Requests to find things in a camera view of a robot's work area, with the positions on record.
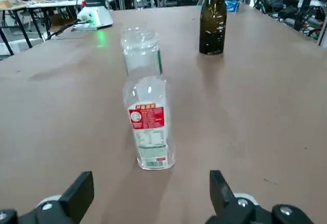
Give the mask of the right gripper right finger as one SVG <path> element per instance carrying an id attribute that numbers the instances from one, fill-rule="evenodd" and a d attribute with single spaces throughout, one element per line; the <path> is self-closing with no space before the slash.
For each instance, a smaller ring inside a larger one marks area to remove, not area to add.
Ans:
<path id="1" fill-rule="evenodd" d="M 313 223 L 296 206 L 277 204 L 268 211 L 251 196 L 236 196 L 219 170 L 209 172 L 209 193 L 215 215 L 207 223 Z"/>

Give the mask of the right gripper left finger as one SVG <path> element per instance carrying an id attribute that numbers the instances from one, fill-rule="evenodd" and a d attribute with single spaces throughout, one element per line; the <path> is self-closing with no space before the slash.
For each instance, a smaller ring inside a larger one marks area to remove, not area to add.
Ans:
<path id="1" fill-rule="evenodd" d="M 24 215 L 1 209 L 1 223 L 80 223 L 93 199 L 93 173 L 84 171 L 58 199 L 44 200 Z"/>

